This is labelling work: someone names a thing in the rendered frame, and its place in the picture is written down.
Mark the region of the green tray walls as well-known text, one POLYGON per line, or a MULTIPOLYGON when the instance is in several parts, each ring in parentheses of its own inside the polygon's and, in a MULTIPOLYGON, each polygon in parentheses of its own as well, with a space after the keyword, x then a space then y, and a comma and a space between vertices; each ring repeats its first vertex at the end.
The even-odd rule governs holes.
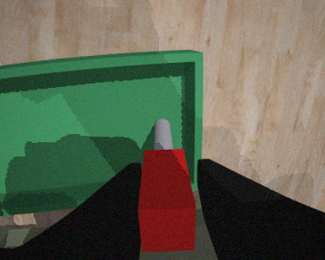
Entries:
MULTIPOLYGON (((203 144, 204 55, 196 50, 87 55, 68 59, 21 62, 0 65, 0 78, 41 75, 44 72, 77 71, 77 69, 125 67, 125 65, 177 64, 184 62, 184 157, 187 161, 191 188, 197 191, 197 161, 203 144)), ((88 183, 68 188, 34 189, 0 194, 0 216, 34 214, 80 206, 84 200, 107 184, 88 183)))

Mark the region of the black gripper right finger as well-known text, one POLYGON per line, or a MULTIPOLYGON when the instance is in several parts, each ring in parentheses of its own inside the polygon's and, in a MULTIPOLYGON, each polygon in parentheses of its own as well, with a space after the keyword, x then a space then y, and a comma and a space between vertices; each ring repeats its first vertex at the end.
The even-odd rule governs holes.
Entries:
POLYGON ((197 185, 218 260, 325 260, 325 213, 210 158, 197 185))

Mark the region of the green tray floor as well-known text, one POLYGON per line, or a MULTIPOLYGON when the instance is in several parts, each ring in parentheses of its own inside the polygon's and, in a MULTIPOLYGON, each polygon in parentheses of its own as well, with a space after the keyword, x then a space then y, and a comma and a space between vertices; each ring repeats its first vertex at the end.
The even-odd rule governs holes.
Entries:
POLYGON ((184 62, 0 78, 0 194, 143 170, 158 120, 184 151, 184 62))

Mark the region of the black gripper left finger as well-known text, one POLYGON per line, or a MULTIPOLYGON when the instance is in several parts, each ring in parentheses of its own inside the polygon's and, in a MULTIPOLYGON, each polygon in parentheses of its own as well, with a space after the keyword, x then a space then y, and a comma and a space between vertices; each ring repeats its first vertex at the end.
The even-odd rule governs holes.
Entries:
POLYGON ((132 162, 68 216, 0 260, 139 260, 142 164, 132 162))

